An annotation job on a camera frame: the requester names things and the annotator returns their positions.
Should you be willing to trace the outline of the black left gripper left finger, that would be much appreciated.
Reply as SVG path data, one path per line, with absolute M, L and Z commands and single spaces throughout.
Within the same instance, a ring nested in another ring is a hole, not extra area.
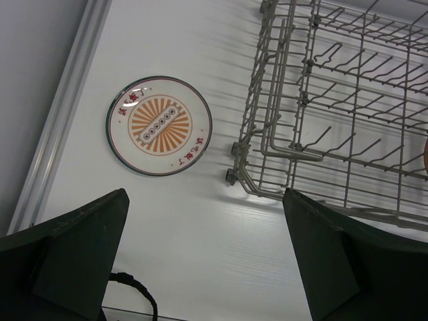
M 129 198 L 117 189 L 1 238 L 2 320 L 101 320 Z

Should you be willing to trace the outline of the white sunburst plate green rim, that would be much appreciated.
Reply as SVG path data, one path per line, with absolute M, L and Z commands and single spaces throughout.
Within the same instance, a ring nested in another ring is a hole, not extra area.
M 170 76 L 150 76 L 114 97 L 105 131 L 110 150 L 126 168 L 164 177 L 188 169 L 203 156 L 213 117 L 192 85 Z

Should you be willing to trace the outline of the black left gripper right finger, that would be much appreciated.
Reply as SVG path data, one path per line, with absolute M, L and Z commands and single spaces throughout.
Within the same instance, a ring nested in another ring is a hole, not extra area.
M 426 320 L 427 244 L 287 189 L 284 213 L 313 320 Z

